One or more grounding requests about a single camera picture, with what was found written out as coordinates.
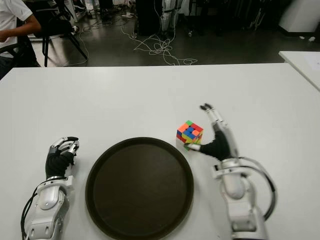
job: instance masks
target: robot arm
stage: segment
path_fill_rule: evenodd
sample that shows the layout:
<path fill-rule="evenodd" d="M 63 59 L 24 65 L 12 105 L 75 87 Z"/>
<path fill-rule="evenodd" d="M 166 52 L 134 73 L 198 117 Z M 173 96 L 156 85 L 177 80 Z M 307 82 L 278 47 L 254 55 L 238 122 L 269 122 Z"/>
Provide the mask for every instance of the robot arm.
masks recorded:
<path fill-rule="evenodd" d="M 221 179 L 221 194 L 227 205 L 233 240 L 267 240 L 265 220 L 272 214 L 276 204 L 276 189 L 265 169 L 256 161 L 238 156 L 236 142 L 228 124 L 216 109 L 209 104 L 200 106 L 212 123 L 215 139 L 206 145 L 186 143 L 185 147 L 217 158 L 220 163 L 214 166 L 214 178 Z M 242 165 L 241 160 L 248 160 L 258 168 Z M 256 205 L 253 184 L 248 180 L 248 170 L 261 174 L 269 183 L 272 201 L 263 216 Z"/>
<path fill-rule="evenodd" d="M 21 216 L 22 239 L 59 240 L 63 222 L 69 209 L 68 195 L 73 190 L 73 176 L 65 177 L 66 169 L 74 165 L 79 148 L 77 137 L 62 137 L 54 142 L 47 155 L 45 174 L 47 180 L 39 184 L 27 202 Z M 25 232 L 25 218 L 38 195 L 31 226 Z"/>

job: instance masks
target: wire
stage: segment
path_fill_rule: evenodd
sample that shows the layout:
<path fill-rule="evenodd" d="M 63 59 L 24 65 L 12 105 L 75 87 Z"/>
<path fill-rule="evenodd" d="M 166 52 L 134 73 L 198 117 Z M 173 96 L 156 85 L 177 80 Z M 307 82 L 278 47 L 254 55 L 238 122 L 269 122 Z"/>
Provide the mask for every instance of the wire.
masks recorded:
<path fill-rule="evenodd" d="M 32 193 L 32 196 L 29 198 L 29 200 L 26 202 L 24 208 L 23 208 L 23 211 L 22 211 L 22 215 L 21 215 L 21 221 L 20 221 L 20 228 L 21 228 L 21 235 L 22 235 L 22 240 L 28 240 L 29 238 L 29 234 L 27 235 L 26 234 L 26 230 L 25 230 L 25 220 L 26 220 L 26 217 L 27 217 L 27 214 L 29 212 L 29 209 L 32 205 L 32 202 L 33 202 L 33 199 L 35 198 L 35 196 L 37 196 L 38 194 L 36 193 L 38 187 L 41 185 L 41 184 L 44 184 L 46 182 L 50 182 L 50 181 L 54 181 L 54 180 L 65 180 L 67 179 L 66 177 L 62 176 L 62 177 L 56 177 L 56 178 L 52 178 L 52 179 L 48 179 L 48 180 L 45 180 L 43 182 L 41 182 L 38 186 L 36 186 L 36 188 L 34 189 L 33 193 Z"/>
<path fill-rule="evenodd" d="M 159 18 L 159 22 L 160 22 L 159 31 L 158 31 L 158 33 L 159 33 L 161 31 L 163 22 L 162 22 L 162 18 L 159 16 L 159 14 L 156 10 L 156 1 L 155 0 L 153 1 L 153 8 L 154 8 L 154 11 L 156 12 L 156 14 Z M 129 39 L 134 40 L 139 43 L 139 45 L 133 49 L 134 51 L 140 50 L 143 52 L 148 52 L 149 55 L 162 55 L 163 60 L 168 65 L 180 66 L 181 62 L 183 62 L 184 65 L 192 65 L 192 64 L 197 63 L 198 60 L 194 59 L 194 58 L 177 58 L 177 57 L 173 56 L 170 52 L 173 50 L 173 47 L 170 46 L 170 44 L 173 42 L 173 40 L 176 37 L 176 17 L 177 17 L 177 14 L 178 14 L 178 11 L 175 12 L 174 18 L 173 18 L 174 28 L 173 28 L 173 38 L 172 39 L 167 38 L 166 40 L 161 40 L 156 34 L 153 34 L 153 35 L 147 37 L 145 40 L 140 41 L 138 39 L 134 39 L 128 33 L 124 32 L 123 28 L 121 28 L 121 31 L 123 34 L 127 35 L 129 37 Z M 153 44 L 153 48 L 147 44 L 147 41 L 150 41 L 150 40 L 157 41 L 157 43 Z M 171 59 L 174 60 L 174 62 L 168 62 L 166 57 L 167 58 L 170 57 Z"/>
<path fill-rule="evenodd" d="M 262 175 L 263 177 L 265 177 L 265 179 L 267 180 L 270 189 L 271 189 L 271 202 L 269 205 L 268 210 L 266 211 L 266 213 L 264 214 L 264 221 L 267 221 L 268 218 L 271 216 L 271 214 L 273 213 L 276 203 L 277 203 L 277 194 L 276 194 L 276 187 L 275 184 L 273 183 L 272 179 L 268 176 L 268 174 L 262 170 L 259 170 L 256 167 L 253 166 L 248 166 L 248 165 L 240 165 L 240 166 L 231 166 L 231 167 L 224 167 L 223 169 L 237 169 L 237 168 L 247 168 L 247 169 L 252 169 L 254 171 L 256 171 L 257 173 L 259 173 L 260 175 Z"/>
<path fill-rule="evenodd" d="M 254 160 L 254 159 L 246 157 L 246 156 L 239 156 L 238 159 L 243 159 L 243 160 L 246 160 L 248 162 L 251 162 L 251 163 L 255 164 L 261 171 L 263 171 L 265 174 L 267 174 L 268 177 L 271 179 L 271 177 L 270 177 L 269 173 L 267 172 L 267 170 L 257 160 Z"/>
<path fill-rule="evenodd" d="M 119 20 L 121 20 L 122 18 L 120 17 L 119 19 L 117 19 L 116 21 L 114 21 L 114 23 L 117 23 Z M 80 65 L 80 64 L 85 64 L 86 62 L 88 62 L 89 57 L 90 57 L 90 53 L 86 47 L 85 42 L 83 41 L 83 39 L 81 38 L 81 34 L 86 34 L 86 33 L 92 33 L 92 30 L 97 30 L 97 29 L 101 29 L 101 28 L 105 28 L 105 27 L 121 27 L 124 26 L 128 23 L 128 19 L 124 20 L 124 23 L 122 24 L 118 24 L 118 25 L 113 25 L 112 21 L 107 21 L 107 22 L 103 22 L 103 21 L 96 21 L 95 23 L 89 25 L 89 26 L 85 26 L 82 28 L 81 32 L 78 34 L 78 37 L 80 39 L 80 41 L 83 44 L 83 47 L 87 53 L 87 59 L 79 62 L 79 63 L 73 63 L 73 64 L 66 64 L 63 67 L 70 67 L 70 66 L 75 66 L 75 65 Z"/>

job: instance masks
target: chair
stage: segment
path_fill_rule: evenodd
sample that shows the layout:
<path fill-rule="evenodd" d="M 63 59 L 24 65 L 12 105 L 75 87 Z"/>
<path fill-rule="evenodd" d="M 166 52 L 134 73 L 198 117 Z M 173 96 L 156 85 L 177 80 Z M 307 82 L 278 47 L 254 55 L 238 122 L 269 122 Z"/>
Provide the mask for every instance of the chair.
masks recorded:
<path fill-rule="evenodd" d="M 13 61 L 10 64 L 10 68 L 13 68 L 17 64 L 19 56 L 22 54 L 22 51 L 15 52 L 15 49 L 18 49 L 19 46 L 20 44 L 16 43 L 0 48 L 0 54 L 10 53 L 13 56 Z"/>
<path fill-rule="evenodd" d="M 39 0 L 35 2 L 26 2 L 26 5 L 33 12 L 33 15 L 39 21 L 42 31 L 34 34 L 36 38 L 42 38 L 42 53 L 44 55 L 44 66 L 48 65 L 48 50 L 50 37 L 55 35 L 66 36 L 87 60 L 88 57 L 81 50 L 80 43 L 72 35 L 73 27 L 69 22 L 73 17 L 64 4 L 64 0 Z"/>

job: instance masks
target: white cable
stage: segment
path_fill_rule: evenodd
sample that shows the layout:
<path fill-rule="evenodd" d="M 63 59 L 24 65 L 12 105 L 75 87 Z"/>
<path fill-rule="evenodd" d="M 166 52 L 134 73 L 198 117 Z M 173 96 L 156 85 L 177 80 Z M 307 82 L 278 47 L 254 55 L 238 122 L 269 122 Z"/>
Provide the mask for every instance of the white cable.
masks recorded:
<path fill-rule="evenodd" d="M 162 18 L 159 16 L 157 10 L 156 10 L 156 1 L 153 1 L 153 7 L 154 7 L 154 11 L 156 12 L 157 16 L 159 17 L 160 20 L 160 27 L 159 27 L 159 32 L 162 29 Z M 177 58 L 175 56 L 173 56 L 170 51 L 173 50 L 172 46 L 170 46 L 170 44 L 172 43 L 172 41 L 175 39 L 176 37 L 176 16 L 178 14 L 178 11 L 175 12 L 174 15 L 174 19 L 173 19 L 173 24 L 174 24 L 174 28 L 173 28 L 173 38 L 169 39 L 167 38 L 166 40 L 161 40 L 156 34 L 153 34 L 149 37 L 147 37 L 144 41 L 140 41 L 137 39 L 132 38 L 128 33 L 124 32 L 123 28 L 121 28 L 121 31 L 123 34 L 127 35 L 131 40 L 137 41 L 139 42 L 139 45 L 136 46 L 133 50 L 140 50 L 140 51 L 144 51 L 144 52 L 148 52 L 149 55 L 162 55 L 163 60 L 165 61 L 165 63 L 167 63 L 168 65 L 173 65 L 175 66 L 176 64 L 180 66 L 180 62 L 182 61 L 184 65 L 192 65 L 196 62 L 198 62 L 197 59 L 193 59 L 193 58 Z M 157 41 L 158 43 L 154 43 L 153 44 L 153 48 L 151 48 L 146 42 L 149 40 L 153 40 L 153 41 Z M 174 61 L 176 62 L 176 64 L 170 63 L 166 60 L 166 57 L 170 57 L 172 59 L 174 59 Z"/>
<path fill-rule="evenodd" d="M 86 60 L 84 60 L 84 61 L 82 61 L 82 62 L 79 62 L 79 63 L 74 63 L 74 64 L 66 64 L 66 65 L 64 65 L 63 67 L 70 67 L 70 66 L 74 66 L 74 65 L 79 65 L 79 64 L 85 64 L 86 62 L 88 62 L 88 60 L 89 60 L 89 57 L 90 57 L 90 53 L 89 53 L 89 51 L 88 51 L 88 49 L 87 49 L 87 47 L 86 47 L 86 45 L 85 45 L 85 42 L 82 40 L 82 38 L 80 37 L 80 35 L 81 34 L 83 34 L 84 32 L 80 32 L 79 33 L 79 39 L 81 40 L 81 42 L 82 42 L 82 44 L 83 44 L 83 47 L 84 47 L 84 49 L 86 50 L 86 52 L 87 52 L 87 59 Z"/>
<path fill-rule="evenodd" d="M 91 24 L 89 26 L 85 26 L 82 29 L 81 33 L 82 34 L 91 33 L 92 30 L 97 30 L 97 29 L 101 29 L 103 27 L 109 27 L 109 26 L 112 26 L 112 25 L 113 25 L 112 21 L 107 21 L 107 22 L 96 21 L 94 24 Z"/>

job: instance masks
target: colorful cube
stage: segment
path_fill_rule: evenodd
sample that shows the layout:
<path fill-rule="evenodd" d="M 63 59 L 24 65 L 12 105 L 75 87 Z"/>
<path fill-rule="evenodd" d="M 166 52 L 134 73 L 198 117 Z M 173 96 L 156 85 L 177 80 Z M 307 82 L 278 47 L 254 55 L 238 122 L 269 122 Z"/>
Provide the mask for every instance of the colorful cube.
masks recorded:
<path fill-rule="evenodd" d="M 188 120 L 176 131 L 177 142 L 201 144 L 203 132 L 203 128 Z"/>

